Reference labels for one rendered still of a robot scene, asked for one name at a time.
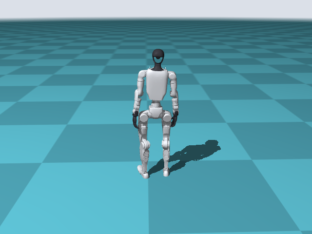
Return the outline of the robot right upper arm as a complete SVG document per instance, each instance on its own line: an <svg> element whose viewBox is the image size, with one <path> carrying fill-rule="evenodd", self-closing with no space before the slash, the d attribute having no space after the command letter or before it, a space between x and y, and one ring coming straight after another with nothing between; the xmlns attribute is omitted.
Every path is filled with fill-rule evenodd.
<svg viewBox="0 0 312 234"><path fill-rule="evenodd" d="M177 97L176 89L177 89L177 80L176 80L176 74L174 71L168 71L168 78L170 79L170 96L171 97Z"/></svg>

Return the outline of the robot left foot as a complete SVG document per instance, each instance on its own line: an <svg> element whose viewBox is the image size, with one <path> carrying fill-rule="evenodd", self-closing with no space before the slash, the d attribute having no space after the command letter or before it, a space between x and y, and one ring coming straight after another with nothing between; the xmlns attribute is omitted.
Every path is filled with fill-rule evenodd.
<svg viewBox="0 0 312 234"><path fill-rule="evenodd" d="M137 166L137 170L139 171L139 173L142 175L142 177L144 178L144 179L148 179L149 178L149 175L148 175L148 173L145 171L145 173L143 173L143 171L142 171L142 165L138 165Z"/></svg>

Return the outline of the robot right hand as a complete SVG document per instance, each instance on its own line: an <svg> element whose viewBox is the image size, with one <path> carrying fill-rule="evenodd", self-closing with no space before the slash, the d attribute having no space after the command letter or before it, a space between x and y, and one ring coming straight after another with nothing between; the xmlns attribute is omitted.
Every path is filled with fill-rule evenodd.
<svg viewBox="0 0 312 234"><path fill-rule="evenodd" d="M178 116L178 111L175 111L175 114L173 113L173 121L171 122L171 126L170 127L174 127L177 121L177 116Z"/></svg>

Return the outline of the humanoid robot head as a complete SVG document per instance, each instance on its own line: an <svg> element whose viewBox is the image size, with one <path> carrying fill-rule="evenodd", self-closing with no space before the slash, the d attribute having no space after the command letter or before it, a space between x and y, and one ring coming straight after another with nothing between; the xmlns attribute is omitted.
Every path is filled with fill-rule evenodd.
<svg viewBox="0 0 312 234"><path fill-rule="evenodd" d="M163 50L161 49L155 49L152 53L152 56L153 56L153 61L155 63L155 66L153 69L153 71L163 71L163 69L161 68L161 63L163 62L163 59L164 59L164 52ZM155 60L154 60L154 57L156 57L157 59L160 59L162 58L162 61L160 63L156 63Z"/></svg>

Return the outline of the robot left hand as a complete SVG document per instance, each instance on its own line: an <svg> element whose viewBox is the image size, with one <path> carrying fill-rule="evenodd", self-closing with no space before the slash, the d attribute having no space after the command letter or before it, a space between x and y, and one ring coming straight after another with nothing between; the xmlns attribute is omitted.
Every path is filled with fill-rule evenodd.
<svg viewBox="0 0 312 234"><path fill-rule="evenodd" d="M136 124L136 122L137 122L137 116L138 116L138 111L135 111L135 114L132 114L132 115L133 115L133 125L134 125L135 128L139 129L139 128L137 127L137 124Z"/></svg>

